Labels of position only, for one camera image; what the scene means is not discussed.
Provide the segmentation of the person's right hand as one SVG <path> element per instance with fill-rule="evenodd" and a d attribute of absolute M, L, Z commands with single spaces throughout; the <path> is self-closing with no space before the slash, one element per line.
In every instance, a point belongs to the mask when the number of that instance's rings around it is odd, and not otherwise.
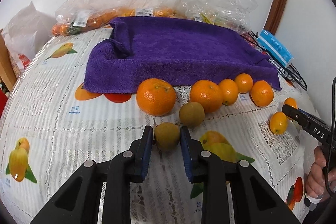
<path fill-rule="evenodd" d="M 321 146 L 314 150 L 314 163 L 311 165 L 310 172 L 305 182 L 306 195 L 311 198 L 319 199 L 321 202 L 330 198 L 325 187 L 325 175 L 323 168 L 326 166 L 326 158 L 323 155 Z"/>

